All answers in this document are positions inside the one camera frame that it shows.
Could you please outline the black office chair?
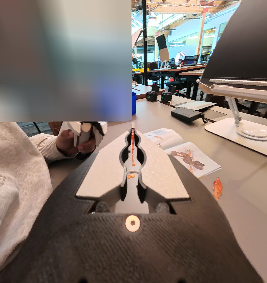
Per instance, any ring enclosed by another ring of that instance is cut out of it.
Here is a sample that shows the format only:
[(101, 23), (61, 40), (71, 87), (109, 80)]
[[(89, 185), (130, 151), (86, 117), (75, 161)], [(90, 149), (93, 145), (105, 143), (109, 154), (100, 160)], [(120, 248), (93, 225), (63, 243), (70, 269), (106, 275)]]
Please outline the black office chair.
[(170, 81), (166, 83), (166, 86), (168, 87), (168, 91), (172, 92), (173, 89), (175, 89), (175, 92), (173, 95), (178, 97), (187, 97), (185, 88), (187, 88), (187, 82), (185, 81)]

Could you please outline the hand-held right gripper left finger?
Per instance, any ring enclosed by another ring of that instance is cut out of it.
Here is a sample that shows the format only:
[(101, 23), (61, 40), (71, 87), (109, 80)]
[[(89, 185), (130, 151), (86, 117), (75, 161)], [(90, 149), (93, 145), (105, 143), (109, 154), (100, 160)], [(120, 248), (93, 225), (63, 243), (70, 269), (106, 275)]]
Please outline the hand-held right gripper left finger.
[(129, 212), (123, 201), (127, 194), (127, 169), (122, 153), (128, 158), (130, 130), (118, 136), (97, 153), (76, 192), (78, 200), (106, 202), (115, 212)]

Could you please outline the black pole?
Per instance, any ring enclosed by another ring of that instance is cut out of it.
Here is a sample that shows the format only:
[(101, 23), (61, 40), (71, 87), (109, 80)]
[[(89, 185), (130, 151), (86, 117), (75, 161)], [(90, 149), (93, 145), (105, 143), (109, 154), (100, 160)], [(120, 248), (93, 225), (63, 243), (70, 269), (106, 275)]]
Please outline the black pole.
[(143, 55), (144, 55), (144, 85), (148, 85), (147, 67), (147, 22), (146, 22), (146, 0), (142, 0), (142, 20), (143, 20)]

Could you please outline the background wooden desk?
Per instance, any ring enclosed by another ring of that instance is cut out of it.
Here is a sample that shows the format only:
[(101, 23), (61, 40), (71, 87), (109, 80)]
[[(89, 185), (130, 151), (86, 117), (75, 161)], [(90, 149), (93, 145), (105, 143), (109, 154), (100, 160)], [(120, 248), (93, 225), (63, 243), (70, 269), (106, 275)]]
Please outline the background wooden desk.
[(189, 65), (189, 66), (178, 67), (174, 69), (170, 69), (170, 68), (153, 69), (153, 70), (149, 70), (147, 73), (148, 73), (148, 76), (161, 77), (161, 88), (163, 88), (164, 87), (164, 77), (175, 77), (176, 75), (188, 76), (188, 74), (185, 74), (185, 73), (194, 71), (194, 70), (197, 71), (197, 70), (204, 69), (206, 65), (207, 63)]

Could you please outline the person's left hand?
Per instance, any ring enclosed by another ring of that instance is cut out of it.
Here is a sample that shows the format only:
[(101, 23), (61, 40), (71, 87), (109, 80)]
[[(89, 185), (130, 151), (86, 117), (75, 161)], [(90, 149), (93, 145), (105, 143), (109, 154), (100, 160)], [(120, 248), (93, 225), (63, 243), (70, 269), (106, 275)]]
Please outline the person's left hand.
[(59, 152), (63, 155), (74, 155), (78, 153), (91, 153), (96, 148), (95, 135), (90, 131), (89, 140), (74, 146), (74, 133), (71, 130), (63, 130), (56, 139), (56, 146)]

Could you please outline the black flat device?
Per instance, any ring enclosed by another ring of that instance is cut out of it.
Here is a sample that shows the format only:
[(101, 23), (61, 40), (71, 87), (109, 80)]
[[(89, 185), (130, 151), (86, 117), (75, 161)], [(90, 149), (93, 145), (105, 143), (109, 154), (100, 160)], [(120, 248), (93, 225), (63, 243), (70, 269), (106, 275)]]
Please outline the black flat device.
[(201, 118), (202, 113), (196, 110), (180, 107), (172, 110), (171, 116), (178, 119), (179, 121), (192, 123), (193, 121)]

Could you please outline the person's left forearm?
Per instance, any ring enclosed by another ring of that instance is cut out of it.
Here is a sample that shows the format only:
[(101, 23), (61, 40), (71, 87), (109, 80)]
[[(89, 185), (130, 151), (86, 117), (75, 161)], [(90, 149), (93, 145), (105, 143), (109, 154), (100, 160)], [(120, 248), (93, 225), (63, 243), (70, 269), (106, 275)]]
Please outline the person's left forearm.
[(58, 150), (56, 136), (41, 133), (29, 137), (29, 139), (42, 154), (47, 164), (67, 158)]

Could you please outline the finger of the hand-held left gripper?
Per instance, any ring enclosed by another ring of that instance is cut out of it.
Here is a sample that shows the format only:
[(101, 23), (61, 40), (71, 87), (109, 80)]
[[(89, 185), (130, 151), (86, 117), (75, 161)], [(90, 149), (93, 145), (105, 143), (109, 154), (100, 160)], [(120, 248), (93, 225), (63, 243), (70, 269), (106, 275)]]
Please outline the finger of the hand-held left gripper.
[(92, 131), (95, 135), (96, 146), (98, 147), (107, 133), (107, 122), (91, 122)]
[(81, 122), (67, 122), (69, 129), (74, 133), (74, 135), (81, 136), (82, 124)]

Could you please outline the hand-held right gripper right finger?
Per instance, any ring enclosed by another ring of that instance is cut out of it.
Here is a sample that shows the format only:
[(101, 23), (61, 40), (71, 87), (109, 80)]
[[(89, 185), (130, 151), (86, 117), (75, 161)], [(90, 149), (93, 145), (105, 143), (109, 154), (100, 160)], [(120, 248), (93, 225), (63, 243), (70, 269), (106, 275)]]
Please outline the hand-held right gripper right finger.
[(166, 150), (184, 140), (174, 130), (135, 131), (136, 158), (140, 163), (137, 193), (141, 203), (156, 208), (159, 203), (189, 201), (190, 196)]

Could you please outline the grey zip hoodie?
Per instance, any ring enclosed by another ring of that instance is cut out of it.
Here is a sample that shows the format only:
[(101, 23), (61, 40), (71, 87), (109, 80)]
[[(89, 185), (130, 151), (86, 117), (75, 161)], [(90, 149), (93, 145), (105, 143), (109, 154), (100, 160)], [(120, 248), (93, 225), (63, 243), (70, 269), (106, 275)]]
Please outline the grey zip hoodie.
[(15, 122), (0, 122), (0, 270), (53, 192), (47, 163)]

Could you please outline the black laptop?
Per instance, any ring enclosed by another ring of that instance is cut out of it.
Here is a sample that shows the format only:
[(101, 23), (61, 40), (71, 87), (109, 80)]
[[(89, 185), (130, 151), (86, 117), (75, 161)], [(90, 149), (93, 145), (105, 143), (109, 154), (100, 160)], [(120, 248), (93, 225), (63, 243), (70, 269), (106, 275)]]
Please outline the black laptop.
[(267, 0), (243, 0), (229, 19), (201, 82), (267, 82)]

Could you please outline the black and tan panel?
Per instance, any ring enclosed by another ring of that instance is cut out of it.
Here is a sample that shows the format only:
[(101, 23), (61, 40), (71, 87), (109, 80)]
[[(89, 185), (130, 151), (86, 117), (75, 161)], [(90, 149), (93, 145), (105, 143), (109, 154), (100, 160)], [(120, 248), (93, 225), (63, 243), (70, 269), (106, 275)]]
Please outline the black and tan panel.
[(166, 45), (166, 38), (164, 34), (156, 37), (157, 45), (159, 48), (159, 57), (161, 61), (169, 61), (169, 50)]

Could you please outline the white flat sheet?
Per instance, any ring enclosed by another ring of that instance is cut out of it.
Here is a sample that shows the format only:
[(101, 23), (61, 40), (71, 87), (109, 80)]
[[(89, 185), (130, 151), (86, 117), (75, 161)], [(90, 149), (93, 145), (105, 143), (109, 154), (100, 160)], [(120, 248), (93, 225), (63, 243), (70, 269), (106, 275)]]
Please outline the white flat sheet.
[(203, 109), (210, 108), (212, 106), (215, 106), (216, 103), (213, 102), (206, 102), (206, 101), (193, 101), (189, 103), (184, 103), (184, 104), (178, 104), (174, 105), (176, 108), (185, 108), (185, 109), (190, 109), (193, 111), (203, 111)]

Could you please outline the lego instruction booklet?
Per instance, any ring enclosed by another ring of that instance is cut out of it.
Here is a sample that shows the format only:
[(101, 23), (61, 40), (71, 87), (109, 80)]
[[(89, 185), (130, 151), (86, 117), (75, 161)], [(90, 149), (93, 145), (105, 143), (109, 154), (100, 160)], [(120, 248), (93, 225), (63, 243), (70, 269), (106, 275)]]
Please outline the lego instruction booklet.
[(168, 155), (175, 157), (194, 176), (201, 178), (221, 169), (221, 166), (205, 155), (195, 144), (185, 142), (172, 129), (160, 128), (143, 134), (156, 143)]

